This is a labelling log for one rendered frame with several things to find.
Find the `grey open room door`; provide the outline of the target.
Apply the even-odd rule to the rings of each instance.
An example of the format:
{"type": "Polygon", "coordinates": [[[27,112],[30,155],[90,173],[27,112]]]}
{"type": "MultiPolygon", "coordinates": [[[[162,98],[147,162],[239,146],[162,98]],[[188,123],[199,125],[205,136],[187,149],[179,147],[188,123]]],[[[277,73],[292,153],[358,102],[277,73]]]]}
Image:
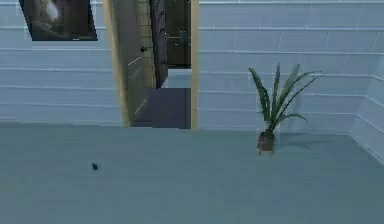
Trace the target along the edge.
{"type": "Polygon", "coordinates": [[[128,121],[140,117],[147,99],[137,0],[112,0],[128,121]]]}

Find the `green house plant in pot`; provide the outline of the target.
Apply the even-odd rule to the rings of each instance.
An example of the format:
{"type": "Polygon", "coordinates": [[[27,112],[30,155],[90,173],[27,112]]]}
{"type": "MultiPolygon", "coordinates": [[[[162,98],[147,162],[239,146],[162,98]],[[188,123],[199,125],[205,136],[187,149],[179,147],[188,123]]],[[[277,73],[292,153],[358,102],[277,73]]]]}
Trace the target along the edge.
{"type": "Polygon", "coordinates": [[[293,100],[304,89],[306,89],[310,84],[317,80],[317,77],[312,78],[303,87],[297,90],[291,96],[291,98],[288,98],[289,94],[294,90],[295,85],[298,82],[300,82],[305,77],[314,74],[314,71],[303,72],[300,74],[299,70],[300,65],[296,64],[293,67],[292,72],[289,74],[282,89],[279,89],[281,65],[277,64],[273,83],[273,91],[272,94],[269,94],[256,70],[252,67],[249,68],[249,72],[258,93],[259,103],[261,105],[260,113],[262,114],[263,120],[265,122],[265,129],[259,134],[257,141],[257,151],[259,156],[261,156],[263,152],[269,152],[270,155],[273,155],[276,139],[275,129],[280,123],[288,118],[299,118],[307,121],[307,119],[301,114],[287,112],[287,109],[293,100]]]}

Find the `dark framed wall picture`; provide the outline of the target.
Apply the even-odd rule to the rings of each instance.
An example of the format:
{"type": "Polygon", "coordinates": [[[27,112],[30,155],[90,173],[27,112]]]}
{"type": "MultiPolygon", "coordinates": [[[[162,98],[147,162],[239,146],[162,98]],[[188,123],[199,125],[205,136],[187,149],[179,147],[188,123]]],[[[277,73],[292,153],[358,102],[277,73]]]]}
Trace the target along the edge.
{"type": "Polygon", "coordinates": [[[90,0],[19,0],[33,41],[97,41],[90,0]]]}

